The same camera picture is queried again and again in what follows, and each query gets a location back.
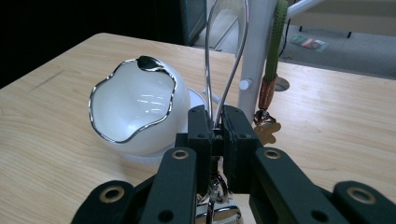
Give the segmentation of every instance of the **gray floor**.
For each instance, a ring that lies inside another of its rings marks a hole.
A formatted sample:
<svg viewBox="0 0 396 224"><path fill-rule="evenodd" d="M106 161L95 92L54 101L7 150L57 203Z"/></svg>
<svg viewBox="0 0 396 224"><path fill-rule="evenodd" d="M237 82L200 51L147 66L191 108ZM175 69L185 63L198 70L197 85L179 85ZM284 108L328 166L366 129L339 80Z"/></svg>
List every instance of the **gray floor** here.
<svg viewBox="0 0 396 224"><path fill-rule="evenodd" d="M219 43L211 46L214 50L235 53L237 40L237 23L213 26L213 29L225 35L218 37ZM334 71L342 71L372 77L396 79L396 37L352 33L347 38L347 31L331 31L319 28L291 25L288 32L287 46L279 58L281 62L307 65ZM328 47L322 52L306 49L290 43L294 35L304 35L324 41ZM195 46L202 48L205 43L205 31L201 33Z"/></svg>

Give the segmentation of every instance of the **wooden table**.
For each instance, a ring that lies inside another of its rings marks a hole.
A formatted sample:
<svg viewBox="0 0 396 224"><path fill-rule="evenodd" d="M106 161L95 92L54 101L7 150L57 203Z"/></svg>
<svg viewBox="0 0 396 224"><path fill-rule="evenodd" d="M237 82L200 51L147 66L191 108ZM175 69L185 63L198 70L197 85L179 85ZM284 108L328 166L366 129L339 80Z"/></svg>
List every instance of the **wooden table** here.
<svg viewBox="0 0 396 224"><path fill-rule="evenodd" d="M140 55L171 64L190 88L204 87L203 50L99 34L0 90L0 223L68 223L98 185L137 185L155 174L157 166L107 148L88 117L92 87ZM221 94L233 55L211 55L212 85ZM290 88L276 92L270 107L282 124L274 147L325 189L356 180L396 202L396 81L286 63L278 73ZM248 196L235 198L245 222L254 223Z"/></svg>

